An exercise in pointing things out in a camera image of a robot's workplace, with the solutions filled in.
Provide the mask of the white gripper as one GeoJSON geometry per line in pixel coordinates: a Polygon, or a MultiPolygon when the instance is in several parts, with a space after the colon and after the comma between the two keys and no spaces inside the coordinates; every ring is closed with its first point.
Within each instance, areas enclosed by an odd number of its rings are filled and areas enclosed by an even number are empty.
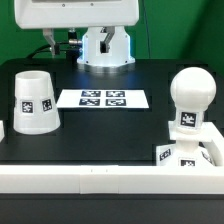
{"type": "Polygon", "coordinates": [[[133,26],[139,19],[138,0],[14,0],[16,23],[22,29],[44,29],[53,56],[60,54],[52,28],[103,27],[100,52],[108,53],[114,26],[133,26]]]}

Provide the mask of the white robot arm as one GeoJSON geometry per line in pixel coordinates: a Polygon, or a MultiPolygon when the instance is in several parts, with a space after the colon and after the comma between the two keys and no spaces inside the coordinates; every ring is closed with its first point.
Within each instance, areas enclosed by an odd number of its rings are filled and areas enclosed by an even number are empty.
{"type": "Polygon", "coordinates": [[[127,26],[139,20],[138,0],[14,0],[15,21],[22,29],[41,29],[57,51],[53,31],[85,28],[78,67],[115,73],[135,63],[127,26]]]}

